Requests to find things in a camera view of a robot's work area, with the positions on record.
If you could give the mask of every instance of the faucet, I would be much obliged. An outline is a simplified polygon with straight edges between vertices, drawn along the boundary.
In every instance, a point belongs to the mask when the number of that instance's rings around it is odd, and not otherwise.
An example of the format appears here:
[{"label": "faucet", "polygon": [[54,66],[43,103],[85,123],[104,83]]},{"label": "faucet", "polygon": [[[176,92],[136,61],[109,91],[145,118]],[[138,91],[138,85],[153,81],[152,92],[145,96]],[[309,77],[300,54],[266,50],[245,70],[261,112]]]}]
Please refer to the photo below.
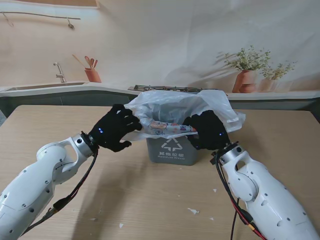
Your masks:
[{"label": "faucet", "polygon": [[59,64],[58,62],[55,62],[53,65],[54,65],[54,66],[58,66],[58,69],[59,69],[59,72],[60,72],[60,74],[56,74],[56,77],[57,77],[57,78],[60,78],[60,80],[61,80],[62,83],[66,83],[67,81],[66,81],[66,79],[65,79],[64,73],[62,72],[62,69],[61,69],[60,64]]}]

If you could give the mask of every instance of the gray trash can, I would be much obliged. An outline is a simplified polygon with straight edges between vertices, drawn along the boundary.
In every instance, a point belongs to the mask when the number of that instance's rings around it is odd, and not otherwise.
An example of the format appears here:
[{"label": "gray trash can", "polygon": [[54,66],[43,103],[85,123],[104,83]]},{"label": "gray trash can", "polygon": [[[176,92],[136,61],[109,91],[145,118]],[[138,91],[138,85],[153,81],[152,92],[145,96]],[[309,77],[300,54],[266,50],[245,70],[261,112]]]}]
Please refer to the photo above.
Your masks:
[{"label": "gray trash can", "polygon": [[186,136],[177,138],[147,138],[149,158],[158,164],[176,164],[191,166],[197,160],[197,150]]}]

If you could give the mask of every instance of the wall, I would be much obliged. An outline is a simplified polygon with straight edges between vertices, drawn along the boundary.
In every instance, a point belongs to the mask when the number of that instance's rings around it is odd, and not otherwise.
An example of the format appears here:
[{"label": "wall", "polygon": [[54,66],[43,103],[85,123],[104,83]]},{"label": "wall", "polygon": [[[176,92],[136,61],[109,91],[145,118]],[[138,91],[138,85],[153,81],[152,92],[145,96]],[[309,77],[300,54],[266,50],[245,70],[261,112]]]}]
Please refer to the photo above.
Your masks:
[{"label": "wall", "polygon": [[98,59],[102,81],[115,87],[164,84],[186,59],[192,7],[188,0],[101,0],[100,9],[0,2],[0,11],[81,18],[72,31],[63,19],[7,14],[10,27],[0,16],[1,85],[59,81],[56,61],[67,81],[87,81],[72,54]]},{"label": "wall", "polygon": [[0,16],[0,86],[57,82],[59,62],[67,81],[87,81],[76,54],[98,59],[104,83],[219,88],[231,92],[238,71],[222,53],[251,44],[271,51],[273,64],[298,61],[280,81],[291,91],[320,90],[318,0],[100,0],[100,9],[0,2],[21,11],[72,20]]}]

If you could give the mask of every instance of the wooden table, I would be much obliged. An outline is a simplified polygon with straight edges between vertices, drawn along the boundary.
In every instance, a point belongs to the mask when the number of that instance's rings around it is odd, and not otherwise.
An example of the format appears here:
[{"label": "wooden table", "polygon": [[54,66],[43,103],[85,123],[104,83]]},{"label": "wooden table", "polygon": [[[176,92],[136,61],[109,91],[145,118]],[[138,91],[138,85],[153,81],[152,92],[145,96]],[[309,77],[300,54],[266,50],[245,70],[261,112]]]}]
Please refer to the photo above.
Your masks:
[{"label": "wooden table", "polygon": [[[40,147],[81,130],[89,132],[109,109],[18,107],[0,127],[0,189],[36,160]],[[245,124],[230,134],[231,140],[240,141],[254,159],[287,186],[320,232],[320,124],[306,111],[241,112],[246,113]],[[119,153],[101,148],[76,198],[21,239],[227,240],[234,210],[217,171],[209,163],[210,153],[202,150],[195,165],[179,166],[150,162],[144,140]],[[53,202],[73,190],[90,160],[75,177],[56,187]],[[188,208],[200,213],[194,215]],[[238,219],[234,239],[258,238]]]}]

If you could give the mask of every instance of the white plastic bag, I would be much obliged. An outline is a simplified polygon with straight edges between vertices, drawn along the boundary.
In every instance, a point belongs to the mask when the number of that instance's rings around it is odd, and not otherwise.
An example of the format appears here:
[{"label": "white plastic bag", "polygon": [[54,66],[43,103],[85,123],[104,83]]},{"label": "white plastic bag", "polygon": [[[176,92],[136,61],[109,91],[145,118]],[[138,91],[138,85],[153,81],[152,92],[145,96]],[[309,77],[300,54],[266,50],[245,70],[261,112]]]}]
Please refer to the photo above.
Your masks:
[{"label": "white plastic bag", "polygon": [[225,92],[220,90],[203,90],[198,94],[164,90],[145,91],[125,107],[133,111],[143,127],[141,131],[125,135],[123,139],[128,141],[147,138],[171,139],[197,134],[195,129],[182,123],[187,117],[200,115],[207,110],[214,111],[227,132],[240,129],[246,119],[245,114],[235,112],[231,108]]}]

